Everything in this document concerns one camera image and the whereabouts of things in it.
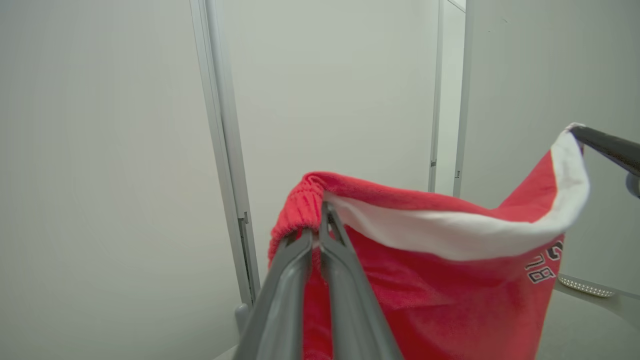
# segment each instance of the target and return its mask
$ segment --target gray surface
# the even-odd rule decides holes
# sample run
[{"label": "gray surface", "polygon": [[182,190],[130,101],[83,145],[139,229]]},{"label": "gray surface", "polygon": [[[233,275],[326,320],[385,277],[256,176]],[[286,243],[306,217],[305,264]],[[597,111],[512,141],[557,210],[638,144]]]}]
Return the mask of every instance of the gray surface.
[{"label": "gray surface", "polygon": [[0,359],[233,347],[189,3],[0,1],[0,47]]},{"label": "gray surface", "polygon": [[636,360],[640,301],[601,299],[559,283],[551,297],[537,360]]},{"label": "gray surface", "polygon": [[[497,206],[571,122],[640,142],[638,13],[628,0],[469,2],[462,199]],[[640,201],[615,163],[591,149],[585,162],[591,195],[562,273],[640,294]]]}]

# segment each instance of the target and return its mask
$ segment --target white wall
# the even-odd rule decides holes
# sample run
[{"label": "white wall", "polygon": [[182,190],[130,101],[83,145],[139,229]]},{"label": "white wall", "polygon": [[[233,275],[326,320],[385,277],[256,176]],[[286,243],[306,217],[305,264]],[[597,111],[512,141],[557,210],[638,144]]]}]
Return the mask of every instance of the white wall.
[{"label": "white wall", "polygon": [[264,280],[269,233],[305,172],[426,191],[438,1],[222,3]]},{"label": "white wall", "polygon": [[[497,206],[570,122],[640,142],[639,2],[491,0],[473,9],[463,199]],[[591,149],[585,160],[591,196],[561,271],[638,294],[640,201],[617,165]]]},{"label": "white wall", "polygon": [[0,359],[233,346],[189,3],[3,1],[0,49]]},{"label": "white wall", "polygon": [[447,0],[443,4],[442,79],[435,191],[453,195],[458,154],[462,63],[465,54],[465,13]]}]

